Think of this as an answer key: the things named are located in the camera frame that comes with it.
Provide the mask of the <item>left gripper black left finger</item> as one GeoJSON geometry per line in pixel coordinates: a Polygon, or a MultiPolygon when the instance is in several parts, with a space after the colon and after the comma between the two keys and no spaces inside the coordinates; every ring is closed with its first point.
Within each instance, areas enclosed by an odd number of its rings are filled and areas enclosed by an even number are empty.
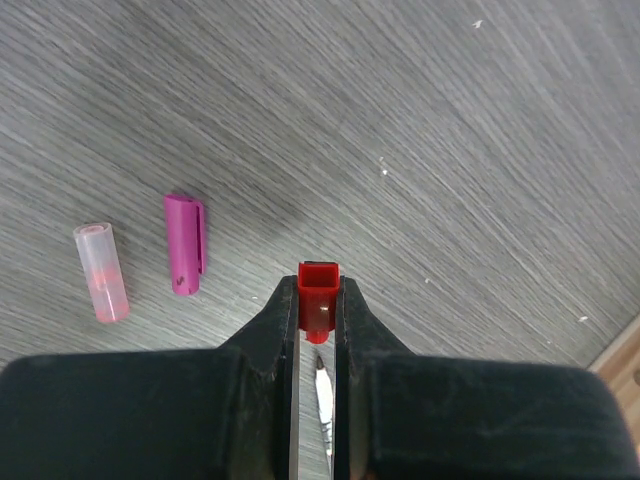
{"type": "Polygon", "coordinates": [[[283,277],[262,310],[223,346],[242,369],[230,428],[233,479],[296,479],[299,458],[299,295],[283,277]]]}

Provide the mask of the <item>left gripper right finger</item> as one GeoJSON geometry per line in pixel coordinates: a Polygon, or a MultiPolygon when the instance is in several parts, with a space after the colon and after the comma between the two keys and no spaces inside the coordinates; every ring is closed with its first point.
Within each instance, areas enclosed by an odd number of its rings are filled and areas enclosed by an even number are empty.
{"type": "Polygon", "coordinates": [[[375,432],[374,365],[411,350],[369,308],[355,279],[340,278],[335,314],[334,479],[371,474],[375,432]]]}

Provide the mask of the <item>red pen cap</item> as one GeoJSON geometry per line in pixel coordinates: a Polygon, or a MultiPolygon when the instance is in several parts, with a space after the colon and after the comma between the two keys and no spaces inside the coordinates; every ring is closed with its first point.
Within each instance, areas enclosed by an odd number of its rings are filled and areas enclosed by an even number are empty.
{"type": "Polygon", "coordinates": [[[340,290],[339,265],[302,262],[298,266],[299,329],[314,345],[325,343],[335,329],[336,301],[340,290]]]}

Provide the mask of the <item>magenta bic marker cap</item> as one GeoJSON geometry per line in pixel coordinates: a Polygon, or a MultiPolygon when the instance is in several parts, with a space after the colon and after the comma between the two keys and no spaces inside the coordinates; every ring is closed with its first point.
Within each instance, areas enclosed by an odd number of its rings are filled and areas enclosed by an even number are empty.
{"type": "Polygon", "coordinates": [[[172,290],[180,296],[195,294],[206,270],[204,205],[192,197],[164,196],[164,214],[172,290]]]}

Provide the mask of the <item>clear pink pen cap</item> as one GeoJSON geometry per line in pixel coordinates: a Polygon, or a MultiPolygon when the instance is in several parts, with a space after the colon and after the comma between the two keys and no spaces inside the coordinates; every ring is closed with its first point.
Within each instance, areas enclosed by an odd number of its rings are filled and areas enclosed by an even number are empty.
{"type": "Polygon", "coordinates": [[[96,318],[103,323],[126,318],[130,307],[112,225],[82,225],[73,236],[96,318]]]}

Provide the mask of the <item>red white pen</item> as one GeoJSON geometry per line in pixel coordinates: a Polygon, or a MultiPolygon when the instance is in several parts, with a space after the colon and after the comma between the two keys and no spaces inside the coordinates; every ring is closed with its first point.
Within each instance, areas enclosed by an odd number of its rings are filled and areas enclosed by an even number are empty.
{"type": "Polygon", "coordinates": [[[332,471],[334,395],[330,376],[319,355],[317,355],[315,359],[314,384],[325,456],[328,469],[332,471]]]}

